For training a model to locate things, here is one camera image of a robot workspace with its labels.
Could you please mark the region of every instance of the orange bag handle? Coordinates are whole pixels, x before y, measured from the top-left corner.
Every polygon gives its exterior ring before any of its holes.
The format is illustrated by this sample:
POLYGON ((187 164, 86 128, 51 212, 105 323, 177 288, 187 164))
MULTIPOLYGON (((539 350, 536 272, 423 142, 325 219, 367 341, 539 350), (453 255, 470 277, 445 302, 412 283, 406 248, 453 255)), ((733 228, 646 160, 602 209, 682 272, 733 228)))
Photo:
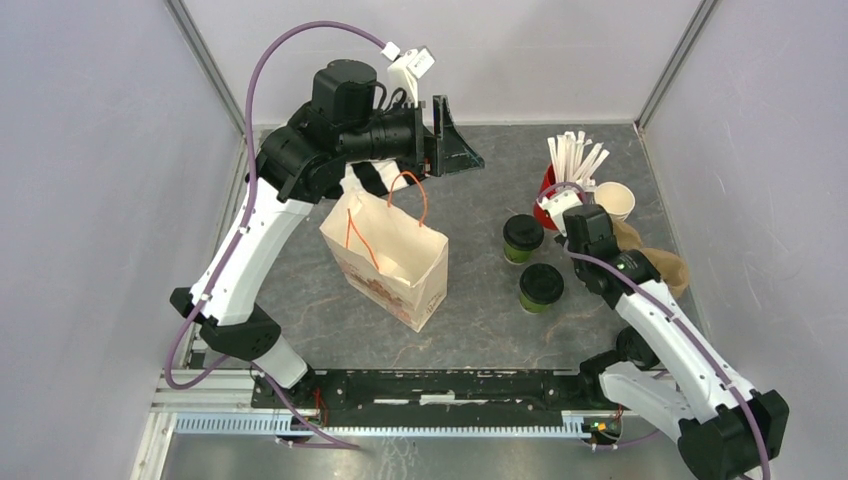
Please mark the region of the orange bag handle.
POLYGON ((421 218, 418 219, 418 226, 422 227, 424 226, 424 219, 427 217, 427 192, 424 191, 424 187, 421 186, 421 182, 418 181, 418 177, 416 177, 414 173, 405 170, 403 172, 400 172, 398 176, 395 177, 394 180, 392 180, 392 188, 389 189, 389 199, 386 201, 386 204, 389 206, 389 208, 392 208, 392 195, 395 193, 395 182, 397 182, 398 179, 403 176, 411 177, 413 180, 415 180, 415 183, 421 190, 421 196, 424 198, 424 213, 422 213, 421 218))
POLYGON ((353 231, 356 232, 356 236, 359 237, 359 240, 365 245, 365 248, 368 249, 368 254, 371 255, 371 261, 374 262, 374 268, 377 271, 380 271, 380 264, 377 263, 377 257, 374 255, 374 250, 371 249, 371 245, 368 245, 368 242, 365 241, 365 238, 359 233, 359 229, 356 228, 356 224, 353 223, 353 216, 350 214, 350 209, 347 209, 347 235, 345 236, 345 249, 350 250, 350 227, 353 227, 353 231))

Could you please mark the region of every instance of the white straw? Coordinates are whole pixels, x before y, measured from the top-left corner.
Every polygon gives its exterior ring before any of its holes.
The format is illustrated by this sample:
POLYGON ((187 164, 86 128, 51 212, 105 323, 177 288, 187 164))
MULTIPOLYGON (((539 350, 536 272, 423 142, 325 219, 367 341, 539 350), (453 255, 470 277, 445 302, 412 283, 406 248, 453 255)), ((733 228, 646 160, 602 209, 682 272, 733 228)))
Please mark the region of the white straw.
POLYGON ((570 181, 572 176, 574 175, 574 171, 577 170, 577 167, 575 166, 575 158, 574 158, 574 154, 575 154, 574 132, 565 132, 565 141, 567 142, 566 151, 568 152, 567 159, 566 159, 566 167, 565 167, 566 168, 566 178, 565 179, 570 181))
POLYGON ((581 130, 581 131, 577 132, 577 145, 576 145, 577 151, 574 154, 574 156, 577 157, 577 162, 574 164, 574 173, 573 173, 573 176, 574 176, 575 179, 577 179, 577 171, 580 169, 580 166, 583 163, 583 148, 585 147, 585 144, 586 144, 586 132, 581 130))
POLYGON ((606 160, 608 156, 609 150, 604 150, 603 152, 601 152, 601 155, 598 157, 597 160, 595 160, 595 164, 592 165, 583 176, 586 177, 587 180, 592 178, 592 175, 595 174, 595 170, 597 170, 598 167, 600 167, 601 164, 604 163, 604 160, 606 160))
POLYGON ((554 144, 554 137, 548 137, 548 150, 551 151, 551 165, 553 165, 554 170, 556 170, 557 155, 556 146, 554 144))
POLYGON ((557 182, 565 180, 565 141, 563 135, 557 135, 557 166, 555 177, 557 182))
POLYGON ((592 164, 595 163, 595 159, 598 158, 598 154, 601 153, 601 149, 604 147, 603 142, 596 143, 594 147, 592 147, 592 151, 589 152, 589 155, 586 157, 586 160, 583 160, 583 163, 580 164, 580 168, 574 172, 574 178, 580 180, 581 178, 586 178, 584 173, 592 167, 592 164))

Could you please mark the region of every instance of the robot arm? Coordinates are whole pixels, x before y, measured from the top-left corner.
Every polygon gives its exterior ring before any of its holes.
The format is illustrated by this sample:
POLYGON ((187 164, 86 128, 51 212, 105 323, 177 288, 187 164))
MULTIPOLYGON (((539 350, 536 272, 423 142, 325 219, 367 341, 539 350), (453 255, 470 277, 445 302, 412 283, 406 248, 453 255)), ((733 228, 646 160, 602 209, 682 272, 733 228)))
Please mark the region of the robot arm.
POLYGON ((789 415, 780 394, 774 390, 760 394, 719 356, 680 310, 647 258, 636 250, 619 250, 603 207, 579 205, 566 211, 563 220, 566 248, 578 278, 635 328, 678 388, 640 370, 616 351, 583 362, 583 384, 593 394, 631 409, 675 441, 700 480, 736 478, 760 464, 740 399, 753 413, 768 458, 776 457, 789 415), (714 364, 723 369, 721 375, 714 364))
MULTIPOLYGON (((390 77, 396 83, 397 72, 411 72, 398 88, 410 89, 416 98, 417 79, 432 65, 421 59, 432 57, 429 53, 422 57, 426 48, 414 52, 399 57, 389 71, 395 72, 390 77)), ((401 100, 385 110, 374 109, 378 85, 374 69, 353 60, 335 60, 315 74, 311 101, 272 132, 257 155, 257 195, 250 223, 240 227, 245 199, 224 247, 203 276, 192 287, 171 294, 171 304, 186 318, 202 299, 195 318, 201 338, 217 352, 256 363, 283 388, 297 383, 309 367, 281 336, 280 326, 255 303, 256 295, 286 240, 313 205, 340 192, 346 164, 394 158, 399 170, 421 179, 483 166, 456 131, 447 97, 433 98, 431 132, 424 127, 418 102, 401 100), (238 232, 242 234, 238 248, 211 294, 204 295, 213 267, 238 232)))

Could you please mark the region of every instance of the green cup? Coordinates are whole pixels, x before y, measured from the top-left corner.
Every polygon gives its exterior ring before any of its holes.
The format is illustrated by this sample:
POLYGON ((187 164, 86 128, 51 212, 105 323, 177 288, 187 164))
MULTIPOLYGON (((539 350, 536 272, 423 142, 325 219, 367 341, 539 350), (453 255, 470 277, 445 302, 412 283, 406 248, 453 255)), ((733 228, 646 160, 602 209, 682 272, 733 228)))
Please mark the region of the green cup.
POLYGON ((532 215, 515 215, 503 228, 504 257, 508 262, 522 264, 542 245, 545 231, 532 215))
POLYGON ((518 286, 521 290, 518 300, 524 310, 530 313, 544 312, 565 291, 565 282, 559 270, 547 263, 536 263, 524 269, 518 286))

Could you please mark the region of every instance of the white wall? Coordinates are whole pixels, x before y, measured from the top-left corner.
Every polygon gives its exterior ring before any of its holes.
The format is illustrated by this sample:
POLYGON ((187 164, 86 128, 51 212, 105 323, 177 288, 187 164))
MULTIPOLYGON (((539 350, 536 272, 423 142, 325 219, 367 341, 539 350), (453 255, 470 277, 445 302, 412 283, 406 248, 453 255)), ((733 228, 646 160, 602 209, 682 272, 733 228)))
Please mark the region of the white wall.
MULTIPOLYGON (((363 28, 437 62, 423 98, 450 97, 458 121, 630 121, 662 73, 698 0, 185 0, 228 85, 244 105, 249 72, 277 36, 312 20, 363 28)), ((307 101, 312 73, 353 58, 385 73, 365 40, 308 32, 271 59, 256 123, 278 124, 307 101)))
POLYGON ((789 402, 779 478, 848 457, 848 4, 725 1, 647 127, 701 322, 789 402))
POLYGON ((0 5, 0 477, 127 478, 238 138, 161 1, 0 5))

